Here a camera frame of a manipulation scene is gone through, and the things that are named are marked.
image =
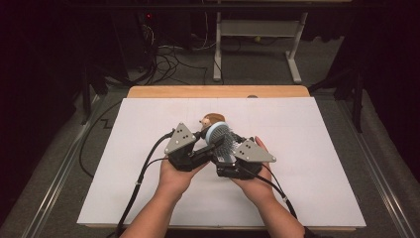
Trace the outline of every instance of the table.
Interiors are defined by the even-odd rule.
[[[257,96],[259,99],[241,98],[249,96]],[[278,100],[275,97],[283,97],[284,100]],[[250,105],[251,113],[248,113],[249,116],[244,116],[246,113],[244,110],[247,110],[246,107]],[[119,215],[116,214],[122,214],[130,196],[129,193],[132,191],[133,184],[130,180],[135,180],[138,175],[138,168],[144,157],[143,153],[149,152],[147,148],[152,146],[150,143],[154,142],[154,137],[162,135],[162,131],[169,126],[174,126],[180,119],[185,119],[183,117],[185,113],[192,115],[192,119],[187,118],[183,121],[185,125],[193,125],[193,121],[198,124],[195,115],[203,114],[203,111],[208,111],[208,108],[220,109],[220,112],[232,122],[230,124],[232,128],[241,131],[240,134],[255,133],[253,128],[247,126],[247,120],[260,121],[253,123],[252,127],[259,131],[259,135],[268,139],[266,144],[272,148],[270,151],[279,155],[277,158],[282,158],[280,163],[272,164],[271,168],[275,173],[278,172],[277,178],[283,181],[282,187],[292,203],[295,202],[295,210],[304,225],[318,229],[340,230],[366,226],[316,103],[309,97],[307,89],[299,85],[133,87],[128,94],[128,99],[120,108],[107,148],[77,222],[88,226],[115,225],[119,219]],[[235,113],[242,114],[234,119]],[[269,113],[274,120],[266,119],[264,116],[266,113]],[[282,114],[279,124],[285,125],[281,128],[281,133],[272,131],[278,129],[276,126],[278,114]],[[302,143],[309,144],[306,150],[301,150]],[[277,144],[288,145],[279,150]],[[324,169],[313,168],[326,164],[328,165]],[[148,173],[147,179],[142,183],[139,203],[133,206],[126,224],[130,223],[138,210],[149,200],[148,197],[153,195],[158,182],[156,176],[158,167],[150,167]],[[321,175],[312,176],[313,173],[321,173]],[[211,166],[204,168],[195,180],[196,182],[191,185],[187,194],[175,208],[171,227],[194,229],[220,227],[261,229],[263,227],[255,207],[228,179],[218,178]],[[308,187],[315,185],[318,186],[318,191],[308,193],[310,190]]]
[[[308,2],[305,0],[218,0],[221,2],[249,3],[249,2]],[[351,2],[352,0],[313,0],[310,2]],[[305,27],[307,12],[302,12],[297,21],[259,21],[259,20],[222,20],[222,14],[217,13],[216,51],[214,55],[213,79],[222,78],[222,52],[220,50],[222,36],[259,36],[259,37],[287,37],[293,38],[293,46],[285,52],[293,82],[302,83],[299,70],[294,59],[300,38]]]

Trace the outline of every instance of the robotic hand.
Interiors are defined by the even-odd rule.
[[[177,170],[189,172],[211,161],[219,177],[253,179],[262,169],[262,162],[275,162],[276,158],[260,148],[254,138],[238,136],[224,121],[204,126],[204,119],[200,121],[201,131],[191,133],[179,123],[170,138],[164,152]],[[193,151],[200,138],[205,139],[207,146]]]

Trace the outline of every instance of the black cable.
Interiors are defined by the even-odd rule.
[[[205,85],[205,80],[206,80],[206,74],[207,74],[208,67],[192,66],[192,65],[186,64],[186,63],[182,62],[181,60],[179,60],[179,58],[176,56],[175,47],[173,47],[172,51],[173,51],[173,56],[176,58],[176,60],[179,62],[179,64],[187,66],[187,67],[191,67],[191,68],[204,69],[203,85]]]
[[[150,164],[149,164],[149,160],[151,159],[152,155],[154,154],[155,149],[158,147],[158,145],[159,145],[162,141],[164,141],[164,140],[165,140],[165,139],[167,139],[167,138],[172,137],[172,135],[173,135],[173,132],[174,132],[174,131],[175,131],[175,130],[172,130],[171,132],[169,132],[169,133],[167,133],[167,134],[163,135],[160,139],[158,139],[158,140],[157,140],[157,142],[156,142],[156,143],[154,144],[154,146],[152,147],[151,151],[149,152],[149,155],[148,155],[148,157],[146,158],[145,163],[143,164],[142,171],[140,172],[139,178],[137,179],[136,186],[135,186],[135,188],[134,188],[134,190],[133,190],[133,194],[132,194],[132,196],[131,196],[131,198],[130,198],[130,201],[129,201],[129,203],[127,204],[126,209],[124,210],[124,213],[123,213],[123,215],[121,216],[120,221],[118,222],[117,228],[116,228],[116,230],[115,230],[115,236],[116,236],[116,237],[120,237],[120,235],[122,234],[124,221],[126,220],[126,217],[127,217],[127,215],[129,214],[130,209],[131,209],[131,207],[132,207],[132,206],[133,206],[133,204],[134,204],[134,201],[136,200],[137,194],[139,193],[140,185],[142,184],[142,182],[143,182],[143,178],[145,177],[146,169],[147,169],[147,168],[148,168],[148,166],[150,165]]]
[[[287,198],[286,194],[284,194],[284,192],[280,188],[278,188],[274,183],[272,183],[270,180],[268,180],[266,178],[263,178],[263,177],[261,177],[259,175],[256,175],[256,174],[250,172],[249,170],[247,170],[245,168],[241,168],[241,169],[244,170],[246,173],[248,173],[248,174],[250,174],[252,176],[255,176],[257,179],[260,179],[260,180],[268,183],[269,185],[271,185],[278,192],[278,194],[281,195],[281,198],[283,198],[283,201],[286,203],[286,205],[287,205],[287,207],[288,207],[288,209],[290,211],[290,214],[292,216],[294,216],[294,218],[297,219],[297,215],[296,215],[296,212],[294,211],[293,205],[291,204],[290,200]]]
[[[87,141],[87,138],[89,137],[89,135],[90,135],[90,132],[92,131],[92,129],[95,127],[95,125],[98,123],[98,121],[107,113],[107,112],[109,112],[112,108],[114,108],[115,106],[117,106],[118,104],[120,104],[122,101],[119,101],[119,102],[117,102],[117,103],[115,103],[115,104],[113,104],[112,106],[110,106],[108,109],[106,109],[96,120],[95,120],[95,122],[92,124],[92,126],[89,128],[89,130],[87,131],[87,134],[86,134],[86,136],[83,138],[83,142],[82,142],[82,144],[81,144],[81,147],[80,147],[80,152],[79,152],[79,164],[80,164],[80,168],[89,176],[89,177],[91,177],[91,178],[93,178],[93,174],[91,174],[85,167],[84,167],[84,165],[83,165],[83,161],[82,161],[82,157],[81,157],[81,155],[82,155],[82,153],[83,153],[83,148],[84,148],[84,145],[86,144],[86,141]]]
[[[220,68],[219,64],[216,62],[215,59],[213,59],[213,62],[216,64],[217,68],[219,68],[220,70],[220,79],[222,80],[222,85],[225,85],[225,79],[223,78],[222,68]]]
[[[277,178],[275,177],[275,175],[272,173],[272,171],[269,169],[269,167],[267,167],[266,165],[262,164],[268,171],[269,173],[272,175],[272,177],[274,178],[275,182],[277,183],[278,188],[283,191],[283,189],[281,189],[280,183],[278,182]]]

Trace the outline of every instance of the white sheet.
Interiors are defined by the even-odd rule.
[[[311,97],[125,99],[77,223],[117,224],[154,143],[179,122],[191,132],[199,131],[199,120],[210,112],[223,114],[238,135],[262,138],[277,157],[271,169],[303,225],[366,226]],[[160,144],[153,159],[163,157],[167,142]],[[204,146],[200,140],[195,149]],[[155,163],[147,170],[126,224],[152,197],[158,169]],[[262,226],[263,222],[242,191],[229,179],[218,178],[215,166],[209,164],[176,206],[170,225]]]

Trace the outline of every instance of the table leg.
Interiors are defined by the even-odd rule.
[[[216,53],[214,55],[214,65],[213,65],[213,80],[220,81],[222,79],[222,52],[220,51],[220,44],[221,44],[221,21],[222,21],[222,14],[220,12],[217,13],[217,23],[216,23]]]
[[[293,77],[293,81],[297,84],[302,83],[302,79],[300,78],[299,70],[297,69],[296,61],[294,60],[294,56],[296,55],[297,47],[299,46],[300,38],[302,36],[303,28],[305,27],[306,18],[308,13],[302,13],[299,21],[299,26],[296,29],[296,34],[293,38],[293,47],[291,51],[287,51],[286,59],[287,63],[290,68],[291,75]]]

